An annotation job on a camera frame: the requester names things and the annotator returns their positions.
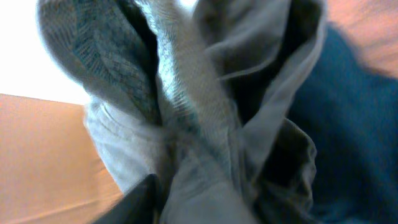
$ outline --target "textured fabric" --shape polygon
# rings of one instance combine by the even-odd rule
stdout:
[[[159,179],[161,222],[306,223],[315,147],[285,114],[319,57],[325,11],[203,0],[191,21],[171,0],[42,0],[39,24],[93,95],[85,123],[121,190]]]
[[[360,67],[353,46],[329,29],[289,113],[317,146],[318,219],[398,222],[397,115],[398,81]]]

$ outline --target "dark blue object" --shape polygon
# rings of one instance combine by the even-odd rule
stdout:
[[[317,147],[312,213],[325,222],[398,223],[398,81],[360,67],[328,30],[289,118]]]

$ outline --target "reddish brown surface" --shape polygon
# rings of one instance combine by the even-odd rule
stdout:
[[[329,0],[329,12],[363,62],[398,78],[398,0]]]

